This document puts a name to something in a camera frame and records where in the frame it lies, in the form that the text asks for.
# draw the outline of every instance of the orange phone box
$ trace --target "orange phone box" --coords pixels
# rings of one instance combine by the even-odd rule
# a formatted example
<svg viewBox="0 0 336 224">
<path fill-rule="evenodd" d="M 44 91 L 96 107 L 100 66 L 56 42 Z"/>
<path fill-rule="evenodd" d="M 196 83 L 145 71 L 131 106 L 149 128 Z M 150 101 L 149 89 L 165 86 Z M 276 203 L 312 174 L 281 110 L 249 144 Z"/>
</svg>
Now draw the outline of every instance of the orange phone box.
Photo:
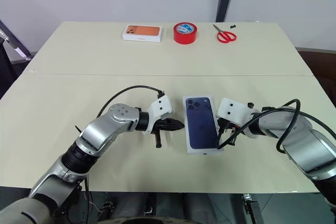
<svg viewBox="0 0 336 224">
<path fill-rule="evenodd" d="M 127 25 L 122 33 L 124 40 L 161 42 L 162 27 L 146 25 Z"/>
</svg>

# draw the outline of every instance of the white box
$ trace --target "white box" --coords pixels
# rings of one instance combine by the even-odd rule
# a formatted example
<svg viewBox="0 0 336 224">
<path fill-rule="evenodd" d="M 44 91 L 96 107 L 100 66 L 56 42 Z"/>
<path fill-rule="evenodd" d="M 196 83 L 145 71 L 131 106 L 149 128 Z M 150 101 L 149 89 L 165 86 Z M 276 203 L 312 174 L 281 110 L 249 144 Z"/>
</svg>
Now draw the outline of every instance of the white box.
<svg viewBox="0 0 336 224">
<path fill-rule="evenodd" d="M 212 95 L 188 95 L 188 96 L 183 96 L 182 101 L 183 101 L 183 108 L 184 108 L 184 127 L 185 127 L 185 137 L 186 137 L 186 145 L 187 145 L 187 151 L 188 153 L 191 154 L 215 154 L 215 153 L 222 153 L 222 149 L 216 149 L 216 148 L 208 148 L 208 149 L 193 149 L 190 145 L 190 139 L 189 139 L 189 128 L 188 128 L 188 118 L 187 118 L 187 113 L 186 113 L 186 105 L 185 101 L 189 98 L 199 98 L 199 97 L 207 97 L 210 100 L 210 105 L 212 109 L 212 114 L 214 117 L 215 121 L 215 126 L 217 129 L 217 134 L 218 134 L 218 123 L 217 123 L 217 118 L 216 118 L 216 111 L 215 111 L 215 104 L 213 101 Z"/>
<path fill-rule="evenodd" d="M 133 34 L 132 29 L 130 28 L 158 28 L 159 31 L 157 32 L 157 35 L 147 35 L 145 34 Z M 161 42 L 162 39 L 162 26 L 149 26 L 149 25 L 132 25 L 128 24 L 125 27 L 124 32 L 122 33 L 122 38 L 124 40 L 133 40 L 133 41 L 146 41 L 146 42 Z"/>
</svg>

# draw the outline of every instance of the black connector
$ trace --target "black connector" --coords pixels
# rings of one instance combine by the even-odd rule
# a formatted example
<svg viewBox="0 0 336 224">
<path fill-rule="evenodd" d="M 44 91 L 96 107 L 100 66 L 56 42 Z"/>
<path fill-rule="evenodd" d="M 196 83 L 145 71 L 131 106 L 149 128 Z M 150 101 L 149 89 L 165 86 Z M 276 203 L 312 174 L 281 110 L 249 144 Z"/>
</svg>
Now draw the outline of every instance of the black connector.
<svg viewBox="0 0 336 224">
<path fill-rule="evenodd" d="M 274 108 L 274 107 L 263 107 L 263 108 L 261 109 L 261 111 L 264 112 L 264 111 L 272 110 L 272 109 L 275 109 L 275 108 Z"/>
<path fill-rule="evenodd" d="M 218 126 L 219 126 L 219 134 L 222 135 L 226 129 L 229 128 L 230 121 L 226 120 L 224 118 L 219 118 L 217 120 Z"/>
<path fill-rule="evenodd" d="M 161 98 L 164 96 L 164 92 L 162 90 L 158 91 L 158 95 L 157 95 L 157 98 Z"/>
</svg>

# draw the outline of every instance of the black cable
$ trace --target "black cable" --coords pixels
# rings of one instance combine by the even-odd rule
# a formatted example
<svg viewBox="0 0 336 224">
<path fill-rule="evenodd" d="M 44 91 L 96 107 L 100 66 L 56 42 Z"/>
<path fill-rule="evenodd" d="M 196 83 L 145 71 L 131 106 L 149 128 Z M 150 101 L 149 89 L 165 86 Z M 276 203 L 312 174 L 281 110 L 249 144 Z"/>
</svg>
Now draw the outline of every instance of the black cable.
<svg viewBox="0 0 336 224">
<path fill-rule="evenodd" d="M 67 221 L 70 223 L 70 224 L 82 224 L 85 222 L 85 220 L 81 221 L 81 222 L 77 222 L 77 223 L 74 223 L 72 222 L 70 219 L 69 219 L 69 211 L 67 211 Z"/>
<path fill-rule="evenodd" d="M 221 149 L 221 148 L 223 148 L 223 147 L 221 147 L 221 148 L 219 148 L 219 143 L 220 143 L 220 139 L 222 138 L 222 132 L 219 132 L 218 133 L 218 136 L 217 136 L 217 141 L 216 141 L 216 146 L 217 146 L 217 149 Z"/>
<path fill-rule="evenodd" d="M 262 208 L 260 212 L 264 210 L 264 208 L 267 206 L 268 202 L 271 200 L 272 197 L 273 197 L 273 194 L 271 194 L 271 196 L 268 198 L 268 200 L 266 201 L 266 203 L 264 204 L 264 207 Z"/>
<path fill-rule="evenodd" d="M 283 141 L 285 140 L 285 138 L 290 133 L 290 131 L 293 129 L 294 124 L 296 123 L 296 120 L 298 119 L 300 108 L 301 108 L 301 103 L 298 99 L 293 99 L 293 100 L 287 102 L 286 104 L 284 104 L 283 106 L 289 106 L 292 103 L 296 103 L 295 113 L 293 115 L 292 121 L 290 122 L 287 129 L 285 130 L 283 135 L 280 137 L 280 139 L 278 140 L 277 145 L 276 145 L 277 151 L 280 152 L 280 153 L 283 153 L 283 154 L 285 153 L 285 151 L 282 150 L 280 147 L 281 147 Z"/>
<path fill-rule="evenodd" d="M 87 203 L 85 224 L 88 224 L 89 209 L 90 209 L 90 196 L 89 196 L 89 185 L 88 185 L 88 179 L 87 178 L 84 179 L 84 185 L 85 185 L 86 203 Z"/>
<path fill-rule="evenodd" d="M 117 96 L 121 95 L 122 93 L 130 90 L 130 89 L 136 89 L 136 88 L 145 88 L 145 89 L 151 89 L 151 90 L 154 90 L 158 93 L 157 97 L 160 98 L 162 96 L 164 96 L 164 92 L 160 89 L 156 89 L 156 88 L 153 88 L 153 87 L 150 87 L 150 86 L 145 86 L 145 85 L 135 85 L 135 86 L 130 86 L 128 88 L 125 88 L 123 90 L 121 90 L 120 92 L 118 92 L 117 94 L 115 94 L 114 96 L 112 96 L 105 104 L 104 106 L 101 108 L 101 110 L 99 111 L 97 117 L 100 117 L 103 113 L 103 111 L 106 109 L 106 107 L 109 105 L 109 103 L 114 99 L 116 98 Z M 75 125 L 75 128 L 81 133 L 81 130 L 80 128 L 78 128 L 76 125 Z M 89 220 L 89 217 L 91 216 L 92 214 L 92 211 L 91 213 L 89 213 L 89 208 L 90 208 L 90 196 L 91 196 L 91 199 L 92 199 L 92 202 L 93 202 L 93 196 L 92 196 L 92 193 L 89 191 L 89 185 L 88 185 L 88 180 L 87 178 L 84 179 L 84 185 L 85 185 L 85 193 L 86 193 L 86 198 L 87 198 L 87 211 L 86 211 L 86 220 L 85 220 L 85 223 L 87 224 L 88 223 L 88 220 Z"/>
<path fill-rule="evenodd" d="M 145 89 L 151 89 L 151 90 L 154 90 L 156 92 L 159 93 L 159 96 L 164 94 L 162 90 L 159 90 L 159 89 L 156 89 L 156 88 L 153 88 L 153 87 L 150 87 L 150 86 L 144 86 L 144 85 L 136 85 L 136 86 L 130 86 L 128 88 L 125 88 L 123 90 L 121 90 L 120 92 L 118 92 L 117 94 L 115 94 L 114 96 L 112 96 L 105 104 L 104 106 L 101 108 L 101 110 L 99 111 L 97 117 L 100 117 L 104 111 L 104 109 L 106 109 L 107 105 L 109 105 L 109 103 L 114 99 L 116 98 L 117 96 L 121 95 L 122 93 L 130 90 L 130 89 L 136 89 L 136 88 L 145 88 Z"/>
<path fill-rule="evenodd" d="M 229 142 L 231 142 L 235 137 L 237 137 L 240 133 L 243 132 L 244 129 L 246 129 L 247 127 L 249 127 L 251 124 L 253 124 L 255 121 L 257 121 L 259 118 L 274 113 L 274 112 L 279 112 L 279 111 L 286 111 L 286 112 L 291 112 L 291 113 L 295 113 L 295 109 L 288 109 L 288 108 L 278 108 L 278 109 L 271 109 L 268 111 L 265 111 L 259 115 L 257 115 L 256 117 L 252 118 L 250 121 L 248 121 L 247 123 L 245 123 L 242 127 L 240 127 L 233 135 L 231 135 L 224 143 L 222 143 L 221 145 L 219 145 L 217 147 L 217 149 L 221 149 L 223 148 L 225 145 L 227 145 Z M 323 122 L 321 122 L 320 120 L 318 120 L 317 118 L 315 118 L 314 116 L 304 113 L 302 111 L 299 112 L 300 115 L 303 115 L 307 118 L 309 118 L 310 120 L 316 122 L 317 124 L 319 124 L 321 127 L 323 127 L 330 135 L 332 135 L 332 137 L 336 140 L 336 134 L 328 127 L 326 126 Z"/>
<path fill-rule="evenodd" d="M 219 125 L 219 130 L 218 130 L 218 136 L 217 136 L 217 142 L 216 142 L 216 146 L 219 145 L 220 139 L 222 137 L 222 134 L 224 133 L 224 131 L 228 128 L 228 126 L 230 125 L 230 121 L 224 119 L 224 118 L 219 118 L 217 120 L 218 125 Z"/>
</svg>

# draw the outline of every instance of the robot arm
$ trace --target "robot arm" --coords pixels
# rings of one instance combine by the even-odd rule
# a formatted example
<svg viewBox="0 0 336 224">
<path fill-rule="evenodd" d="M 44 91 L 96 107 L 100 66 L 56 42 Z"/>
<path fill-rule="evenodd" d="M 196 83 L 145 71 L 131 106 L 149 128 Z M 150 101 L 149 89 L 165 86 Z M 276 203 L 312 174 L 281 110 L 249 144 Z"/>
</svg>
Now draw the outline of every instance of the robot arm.
<svg viewBox="0 0 336 224">
<path fill-rule="evenodd" d="M 90 168 L 119 134 L 138 130 L 144 134 L 155 133 L 157 137 L 160 129 L 183 128 L 177 120 L 164 120 L 170 113 L 172 105 L 166 95 L 154 101 L 148 112 L 120 103 L 111 106 L 106 114 L 86 126 L 34 185 L 28 198 L 14 202 L 0 212 L 2 223 L 49 223 L 50 217 L 86 178 Z"/>
<path fill-rule="evenodd" d="M 262 111 L 271 112 L 273 109 L 266 107 Z M 282 111 L 265 113 L 248 127 L 244 127 L 262 112 L 254 109 L 252 103 L 247 106 L 223 98 L 217 111 L 221 122 L 219 125 L 223 125 L 220 131 L 225 129 L 236 131 L 241 127 L 244 128 L 243 133 L 250 138 L 256 138 L 258 135 L 281 138 L 290 125 L 295 111 L 288 106 L 283 106 L 281 109 Z M 283 150 L 325 196 L 332 211 L 336 213 L 336 147 L 322 133 L 314 130 L 302 114 L 305 113 L 298 115 L 292 130 L 282 142 Z"/>
</svg>

